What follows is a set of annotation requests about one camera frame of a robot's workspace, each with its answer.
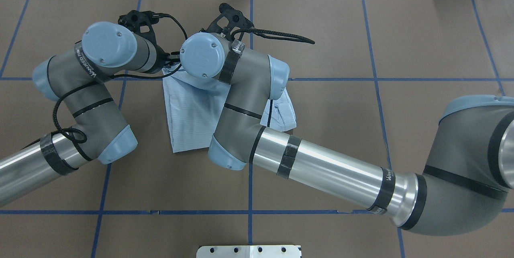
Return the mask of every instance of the blue cloth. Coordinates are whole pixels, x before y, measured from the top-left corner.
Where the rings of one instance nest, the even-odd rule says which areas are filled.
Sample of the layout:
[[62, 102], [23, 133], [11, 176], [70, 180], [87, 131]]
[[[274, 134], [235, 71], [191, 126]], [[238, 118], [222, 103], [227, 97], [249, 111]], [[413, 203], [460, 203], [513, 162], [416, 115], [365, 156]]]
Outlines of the blue cloth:
[[[209, 147], [230, 85], [178, 71], [164, 78], [162, 86], [173, 152]], [[267, 125], [268, 115], [269, 100], [261, 125]], [[279, 131], [296, 127], [296, 115], [287, 90], [273, 101], [270, 127]]]

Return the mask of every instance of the light blue cap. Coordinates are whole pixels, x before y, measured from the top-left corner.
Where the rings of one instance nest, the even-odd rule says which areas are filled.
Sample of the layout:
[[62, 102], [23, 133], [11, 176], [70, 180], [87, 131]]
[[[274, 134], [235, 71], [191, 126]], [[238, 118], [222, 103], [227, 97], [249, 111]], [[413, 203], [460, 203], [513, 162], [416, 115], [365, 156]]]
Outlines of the light blue cap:
[[222, 145], [216, 140], [214, 135], [211, 139], [211, 145], [209, 146], [209, 159], [218, 166], [228, 168], [230, 170], [242, 170], [245, 168], [246, 163], [239, 161], [233, 155], [231, 155]]
[[480, 106], [514, 106], [514, 98], [495, 95], [467, 95], [459, 97], [452, 100], [452, 102], [446, 106], [446, 110], [439, 122], [457, 111]]
[[137, 139], [130, 129], [130, 125], [127, 125], [103, 150], [99, 155], [98, 160], [101, 161], [102, 164], [110, 164], [113, 161], [126, 156], [135, 150], [136, 147]]
[[215, 36], [200, 32], [189, 37], [180, 49], [180, 62], [190, 75], [212, 78], [223, 68], [225, 53]]
[[271, 73], [271, 88], [269, 98], [277, 100], [281, 97], [282, 92], [286, 88], [286, 83], [289, 79], [290, 68], [286, 62], [273, 58], [269, 58], [269, 71]]
[[98, 66], [116, 68], [134, 58], [137, 41], [134, 34], [121, 25], [98, 22], [82, 36], [82, 49]]
[[37, 90], [39, 90], [46, 98], [51, 101], [56, 102], [59, 100], [57, 95], [53, 92], [50, 87], [50, 81], [48, 81], [48, 64], [50, 64], [50, 60], [48, 58], [45, 62], [39, 64], [33, 71], [33, 83]]

